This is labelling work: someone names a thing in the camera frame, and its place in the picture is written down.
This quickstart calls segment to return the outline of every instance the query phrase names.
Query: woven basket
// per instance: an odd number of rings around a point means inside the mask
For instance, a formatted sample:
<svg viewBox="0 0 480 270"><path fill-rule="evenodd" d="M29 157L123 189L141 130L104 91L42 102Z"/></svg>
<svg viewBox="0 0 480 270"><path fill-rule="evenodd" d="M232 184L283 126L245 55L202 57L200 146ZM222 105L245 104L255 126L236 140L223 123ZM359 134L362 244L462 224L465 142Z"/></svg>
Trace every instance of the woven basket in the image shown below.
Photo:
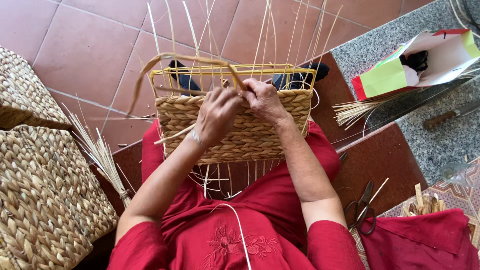
<svg viewBox="0 0 480 270"><path fill-rule="evenodd" d="M28 62L0 47L0 128L19 124L68 129L61 111Z"/></svg>
<svg viewBox="0 0 480 270"><path fill-rule="evenodd" d="M71 269L118 216L68 131L0 131L0 265Z"/></svg>
<svg viewBox="0 0 480 270"><path fill-rule="evenodd" d="M242 77L250 78L253 75L274 75L284 74L286 83L289 83L289 74L294 73L310 73L315 77L315 69L304 69L295 67L291 64L272 64L272 69L265 69L268 65L233 65L224 60L208 59L204 57L184 56L171 52L160 53L152 58L140 71L140 75L135 84L132 104L128 110L128 114L133 111L135 103L139 97L140 88L142 86L143 76L151 70L162 59L180 59L197 61L198 63L208 63L210 66L192 66L174 68L168 67L164 70L153 70L150 73L150 83L153 87L155 95L155 107L158 112L158 120L162 129L163 139L156 143L164 142L165 155L172 153L185 138L186 133L195 124L198 111L203 103L207 92L190 91L187 89L175 89L170 75L178 76L179 72L189 70L192 76L220 76L220 80L225 83L224 79L231 76L233 89L237 86L246 90L242 82ZM155 76L167 76L170 88L156 86ZM295 123L304 137L307 136L307 119L310 114L311 100L313 96L313 85L309 85L310 89L294 89L279 90L278 97L285 109L293 116ZM157 96L156 91L162 90L166 93L189 93L200 96L188 97L170 95ZM276 130L268 123L262 122L259 118L252 114L248 104L244 104L241 109L237 110L233 130L223 138L220 143L210 147L198 160L197 165L214 164L222 162L241 162L246 160L267 160L282 159L285 155L278 138Z"/></svg>
<svg viewBox="0 0 480 270"><path fill-rule="evenodd" d="M307 135L308 114L313 91L280 90L277 92L285 109L293 116L304 136ZM203 96L179 97L160 96L155 106L163 137L170 137L195 123ZM182 142L186 135L180 135L165 143L168 156ZM245 160L266 160L284 158L283 148L276 130L268 123L256 118L249 107L237 111L232 132L217 145L210 147L198 160L198 165Z"/></svg>

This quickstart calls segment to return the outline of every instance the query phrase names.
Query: embroidered flower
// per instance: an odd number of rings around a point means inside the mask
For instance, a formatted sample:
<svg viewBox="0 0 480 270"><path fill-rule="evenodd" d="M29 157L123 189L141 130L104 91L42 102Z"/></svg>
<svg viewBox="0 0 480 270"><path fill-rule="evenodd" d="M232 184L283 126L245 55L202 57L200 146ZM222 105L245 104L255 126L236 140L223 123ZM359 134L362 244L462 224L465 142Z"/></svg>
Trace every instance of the embroidered flower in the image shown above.
<svg viewBox="0 0 480 270"><path fill-rule="evenodd" d="M238 239L236 239L236 233L233 229L230 230L228 236L225 233L226 226L223 225L215 230L215 238L212 241L208 241L207 244L215 249L219 249L223 256L227 254L241 254Z"/></svg>
<svg viewBox="0 0 480 270"><path fill-rule="evenodd" d="M250 234L244 237L245 245L247 247L247 252L250 255L258 255L259 258L265 259L267 253L274 251L275 253L278 248L275 247L275 244L278 244L275 238L265 239L265 236L257 237L256 234ZM212 266L212 263L215 261L217 252L219 252L224 258L228 254L242 255L243 251L243 242L241 235L237 235L234 229L230 229L227 234L227 227L222 225L215 230L214 238L210 241L207 241L207 244L213 248L213 251L205 256L205 263L203 263L198 269L212 270L215 268Z"/></svg>
<svg viewBox="0 0 480 270"><path fill-rule="evenodd" d="M278 242L275 238L268 240L268 237L265 239L264 236L254 237L254 234L245 237L248 254L258 255L259 258L264 259L267 257L267 253L277 252L278 248L275 247L275 244L278 244Z"/></svg>

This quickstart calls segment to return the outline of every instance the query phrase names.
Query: woven storage box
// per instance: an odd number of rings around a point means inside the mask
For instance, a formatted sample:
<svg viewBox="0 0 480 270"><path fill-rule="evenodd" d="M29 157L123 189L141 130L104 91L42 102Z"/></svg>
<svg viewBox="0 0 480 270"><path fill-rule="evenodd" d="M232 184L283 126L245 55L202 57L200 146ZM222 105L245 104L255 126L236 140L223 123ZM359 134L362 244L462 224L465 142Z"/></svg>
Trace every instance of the woven storage box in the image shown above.
<svg viewBox="0 0 480 270"><path fill-rule="evenodd" d="M67 129L72 124L27 60L0 47L0 128L19 124Z"/></svg>
<svg viewBox="0 0 480 270"><path fill-rule="evenodd" d="M0 131L0 266L71 269L118 216L68 131Z"/></svg>
<svg viewBox="0 0 480 270"><path fill-rule="evenodd" d="M280 90L277 92L285 109L293 116L304 136L307 135L308 114L313 91ZM160 96L155 98L158 119L163 137L170 137L196 122L203 103L202 96ZM186 135L180 135L165 143L168 156ZM268 123L253 116L251 109L237 111L231 133L217 145L210 147L197 162L198 165L245 160L284 158L283 148L276 130Z"/></svg>

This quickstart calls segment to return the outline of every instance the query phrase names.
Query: bracelet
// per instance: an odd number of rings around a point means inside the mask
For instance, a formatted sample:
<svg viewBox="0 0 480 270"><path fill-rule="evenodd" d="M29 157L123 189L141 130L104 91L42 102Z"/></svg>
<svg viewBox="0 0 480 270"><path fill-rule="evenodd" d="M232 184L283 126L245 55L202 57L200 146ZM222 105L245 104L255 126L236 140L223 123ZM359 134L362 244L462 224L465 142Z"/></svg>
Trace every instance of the bracelet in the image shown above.
<svg viewBox="0 0 480 270"><path fill-rule="evenodd" d="M200 136L194 131L194 130L191 130L190 131L190 135L192 135L192 138L202 147L202 148L207 148L205 147L205 145L202 143L202 141L200 140Z"/></svg>

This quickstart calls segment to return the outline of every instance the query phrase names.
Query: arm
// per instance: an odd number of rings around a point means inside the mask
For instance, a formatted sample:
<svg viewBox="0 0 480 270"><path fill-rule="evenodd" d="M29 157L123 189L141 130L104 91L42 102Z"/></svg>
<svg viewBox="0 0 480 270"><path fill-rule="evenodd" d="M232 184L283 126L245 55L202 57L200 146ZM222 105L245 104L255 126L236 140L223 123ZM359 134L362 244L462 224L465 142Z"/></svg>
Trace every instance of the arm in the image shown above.
<svg viewBox="0 0 480 270"><path fill-rule="evenodd" d="M338 195L292 116L280 103L275 87L255 79L247 79L244 84L251 91L242 91L242 95L250 103L253 112L278 131L307 229L315 221L321 220L334 221L346 227Z"/></svg>
<svg viewBox="0 0 480 270"><path fill-rule="evenodd" d="M217 88L205 97L194 128L200 143L188 134L147 178L120 217L115 244L139 223L161 223L178 188L197 160L208 146L218 142L232 128L235 110L241 101L242 98L231 89Z"/></svg>

